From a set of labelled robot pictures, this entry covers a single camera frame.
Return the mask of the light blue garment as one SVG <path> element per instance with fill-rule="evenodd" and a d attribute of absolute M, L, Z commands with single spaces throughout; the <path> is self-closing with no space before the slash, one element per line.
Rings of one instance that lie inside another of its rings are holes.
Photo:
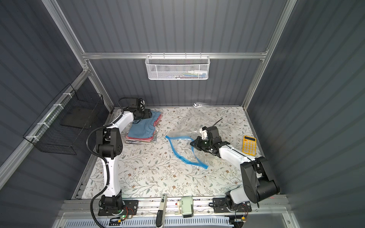
<path fill-rule="evenodd" d="M 161 112 L 151 111 L 152 117 L 142 119 L 138 123 L 132 124 L 127 138 L 132 139 L 150 139 L 156 130 L 156 121 L 160 120 Z"/>

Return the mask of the clear vacuum bag blue zipper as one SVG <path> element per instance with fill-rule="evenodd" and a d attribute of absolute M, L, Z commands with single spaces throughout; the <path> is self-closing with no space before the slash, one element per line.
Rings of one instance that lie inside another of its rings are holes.
<path fill-rule="evenodd" d="M 193 107 L 176 108 L 167 115 L 171 123 L 165 138 L 173 154 L 187 165 L 208 169 L 207 153 L 198 151 L 190 143 L 201 136 L 199 129 L 216 126 L 223 119 L 220 107 L 195 103 Z"/>

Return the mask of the maroon garment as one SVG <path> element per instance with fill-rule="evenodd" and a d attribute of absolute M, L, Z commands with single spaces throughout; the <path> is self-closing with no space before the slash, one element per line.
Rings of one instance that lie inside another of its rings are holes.
<path fill-rule="evenodd" d="M 159 120 L 153 123 L 140 121 L 132 124 L 126 139 L 129 141 L 154 142 L 157 140 Z"/>

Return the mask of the black white striped tank top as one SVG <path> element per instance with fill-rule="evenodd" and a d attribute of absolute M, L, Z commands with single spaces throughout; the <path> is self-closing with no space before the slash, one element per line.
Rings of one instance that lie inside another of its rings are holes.
<path fill-rule="evenodd" d="M 153 138 L 152 140 L 146 140 L 146 139 L 129 139 L 126 138 L 126 143 L 128 144 L 151 144 L 157 142 L 157 139 Z"/>

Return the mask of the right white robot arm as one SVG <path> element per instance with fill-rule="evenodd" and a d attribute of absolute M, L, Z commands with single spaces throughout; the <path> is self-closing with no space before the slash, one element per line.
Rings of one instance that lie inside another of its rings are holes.
<path fill-rule="evenodd" d="M 225 206 L 230 211 L 236 211 L 242 204 L 257 204 L 280 193 L 279 184 L 265 157 L 244 155 L 229 142 L 223 141 L 215 126 L 205 126 L 200 129 L 200 133 L 190 145 L 198 151 L 228 161 L 241 172 L 242 177 L 242 186 L 228 191 L 223 203 L 213 203 L 214 208 Z"/>

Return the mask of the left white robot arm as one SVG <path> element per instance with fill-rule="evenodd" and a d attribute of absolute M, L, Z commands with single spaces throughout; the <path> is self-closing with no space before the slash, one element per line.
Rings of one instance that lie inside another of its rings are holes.
<path fill-rule="evenodd" d="M 121 108 L 121 114 L 111 123 L 93 130 L 86 140 L 86 147 L 92 155 L 103 161 L 104 188 L 96 197 L 99 201 L 99 216 L 120 215 L 124 213 L 124 201 L 118 180 L 118 158 L 123 150 L 121 132 L 132 122 L 152 117 L 150 109 L 144 106 L 144 100 L 137 97 L 123 97 L 129 100 L 127 107 Z"/>

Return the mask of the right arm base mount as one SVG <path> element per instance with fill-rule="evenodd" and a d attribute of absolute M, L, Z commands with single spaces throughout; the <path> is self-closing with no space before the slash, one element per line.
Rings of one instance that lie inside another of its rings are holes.
<path fill-rule="evenodd" d="M 209 203 L 209 207 L 213 208 L 214 213 L 244 213 L 252 212 L 252 207 L 249 201 L 240 204 L 233 203 L 227 197 L 213 198 Z"/>

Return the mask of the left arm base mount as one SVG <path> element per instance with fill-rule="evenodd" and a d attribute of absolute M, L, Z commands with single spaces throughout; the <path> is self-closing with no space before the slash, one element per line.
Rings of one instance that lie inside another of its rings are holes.
<path fill-rule="evenodd" d="M 138 204 L 138 200 L 123 200 L 117 196 L 102 196 L 99 201 L 98 216 L 134 216 L 137 213 Z"/>

